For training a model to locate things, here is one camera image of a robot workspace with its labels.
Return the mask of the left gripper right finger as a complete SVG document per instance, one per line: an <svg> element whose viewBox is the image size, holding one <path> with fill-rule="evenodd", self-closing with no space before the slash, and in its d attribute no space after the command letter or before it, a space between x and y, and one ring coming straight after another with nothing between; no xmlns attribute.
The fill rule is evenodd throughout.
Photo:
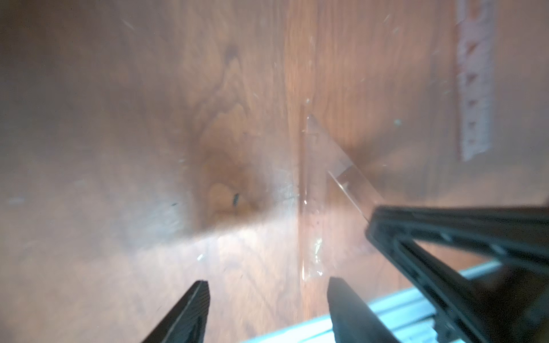
<svg viewBox="0 0 549 343"><path fill-rule="evenodd" d="M327 302L336 342L399 343L344 279L330 277Z"/></svg>

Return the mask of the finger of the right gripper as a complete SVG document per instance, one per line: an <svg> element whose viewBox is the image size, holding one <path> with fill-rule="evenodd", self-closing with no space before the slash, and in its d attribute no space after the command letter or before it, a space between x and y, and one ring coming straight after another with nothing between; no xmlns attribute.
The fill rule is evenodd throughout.
<svg viewBox="0 0 549 343"><path fill-rule="evenodd" d="M415 242L377 244L380 252L433 304L440 321L464 342L489 341L481 291Z"/></svg>
<svg viewBox="0 0 549 343"><path fill-rule="evenodd" d="M419 240L548 273L546 207L381 206L373 212L365 235L384 253Z"/></svg>

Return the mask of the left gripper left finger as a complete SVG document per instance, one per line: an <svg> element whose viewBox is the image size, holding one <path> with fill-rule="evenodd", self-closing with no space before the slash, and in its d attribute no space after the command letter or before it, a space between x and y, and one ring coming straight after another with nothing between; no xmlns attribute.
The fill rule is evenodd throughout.
<svg viewBox="0 0 549 343"><path fill-rule="evenodd" d="M203 343L210 309L208 281L197 280L143 343Z"/></svg>

